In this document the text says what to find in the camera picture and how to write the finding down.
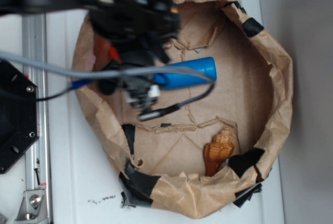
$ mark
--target seashell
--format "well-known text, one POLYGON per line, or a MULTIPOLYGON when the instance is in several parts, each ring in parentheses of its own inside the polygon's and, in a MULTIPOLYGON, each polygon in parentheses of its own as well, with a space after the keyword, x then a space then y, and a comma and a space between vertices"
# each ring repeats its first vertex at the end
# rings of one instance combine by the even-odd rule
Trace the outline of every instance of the seashell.
POLYGON ((235 147, 232 139, 230 128, 225 127, 214 136, 213 142, 206 144, 203 150, 203 158, 206 164, 205 176, 214 176, 222 163, 232 155, 235 147))

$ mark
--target black mounting plate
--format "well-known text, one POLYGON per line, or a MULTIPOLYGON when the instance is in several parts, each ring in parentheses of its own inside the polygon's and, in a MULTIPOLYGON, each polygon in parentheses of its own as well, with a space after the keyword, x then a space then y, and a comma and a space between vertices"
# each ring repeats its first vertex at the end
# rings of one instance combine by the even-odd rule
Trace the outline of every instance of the black mounting plate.
POLYGON ((0 96, 0 174, 4 174, 38 138, 37 87, 7 61, 0 60, 0 89, 27 98, 0 96))

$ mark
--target metal bracket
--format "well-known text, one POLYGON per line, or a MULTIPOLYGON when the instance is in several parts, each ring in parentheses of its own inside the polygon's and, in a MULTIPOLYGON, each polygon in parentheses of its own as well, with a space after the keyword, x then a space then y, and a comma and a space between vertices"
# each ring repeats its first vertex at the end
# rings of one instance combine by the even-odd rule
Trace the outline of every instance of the metal bracket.
MULTIPOLYGON (((0 88, 33 100, 37 87, 12 64, 0 60, 0 88)), ((0 174, 18 161, 38 138, 36 102, 0 97, 0 174)))
POLYGON ((5 224, 7 221, 6 217, 0 214, 0 224, 5 224))
POLYGON ((23 201, 15 224, 46 224, 47 204, 44 189, 24 192, 23 201))

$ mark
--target white wall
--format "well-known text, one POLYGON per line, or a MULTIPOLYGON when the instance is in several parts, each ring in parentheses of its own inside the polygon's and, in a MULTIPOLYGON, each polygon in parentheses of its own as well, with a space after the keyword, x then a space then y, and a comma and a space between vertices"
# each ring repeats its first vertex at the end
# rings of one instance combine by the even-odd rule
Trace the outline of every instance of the white wall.
POLYGON ((260 0, 294 60, 294 116, 279 157, 286 224, 333 223, 333 0, 260 0))

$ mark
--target black cable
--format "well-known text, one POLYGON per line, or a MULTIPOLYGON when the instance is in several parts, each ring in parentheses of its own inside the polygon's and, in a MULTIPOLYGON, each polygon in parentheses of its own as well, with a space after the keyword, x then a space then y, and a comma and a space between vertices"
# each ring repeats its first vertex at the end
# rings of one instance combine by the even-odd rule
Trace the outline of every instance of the black cable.
POLYGON ((203 99, 205 98, 206 96, 208 96, 212 90, 214 89, 215 87, 215 83, 212 83, 211 86, 203 93, 203 94, 200 94, 199 96, 196 96, 196 97, 193 97, 193 98, 189 98, 181 103, 178 103, 177 106, 180 108, 180 107, 183 107, 189 103, 193 103, 195 101, 198 101, 200 99, 203 99))
POLYGON ((47 100, 51 100, 57 97, 60 97, 62 95, 64 95, 65 93, 71 91, 72 88, 67 88, 66 90, 57 93, 55 95, 49 96, 49 97, 45 97, 45 98, 28 98, 28 97, 23 97, 23 96, 18 96, 12 93, 7 92, 6 90, 3 90, 2 88, 0 88, 0 96, 6 97, 6 98, 10 98, 13 100, 17 100, 17 101, 27 101, 27 102, 42 102, 42 101, 47 101, 47 100))
POLYGON ((179 110, 181 107, 183 107, 189 103, 193 103, 195 101, 205 98, 212 92, 214 87, 215 87, 215 83, 212 83, 211 86, 204 93, 200 94, 199 96, 187 99, 183 102, 176 103, 176 104, 166 107, 166 108, 157 109, 157 110, 153 110, 150 112, 143 112, 139 115, 139 120, 143 122, 143 121, 152 120, 152 119, 155 119, 158 117, 165 116, 172 112, 175 112, 175 111, 179 110))
POLYGON ((60 97, 60 96, 66 94, 67 92, 69 92, 71 90, 79 89, 80 87, 88 85, 91 82, 92 82, 92 80, 85 80, 85 79, 73 81, 73 82, 71 82, 71 86, 69 86, 65 90, 63 90, 63 91, 61 91, 61 92, 59 92, 55 95, 45 97, 45 98, 27 98, 27 97, 23 97, 23 96, 19 96, 19 95, 9 93, 8 91, 6 91, 6 90, 4 90, 0 87, 0 96, 11 98, 11 99, 17 100, 17 101, 42 102, 42 101, 47 101, 47 100, 51 100, 51 99, 60 97))

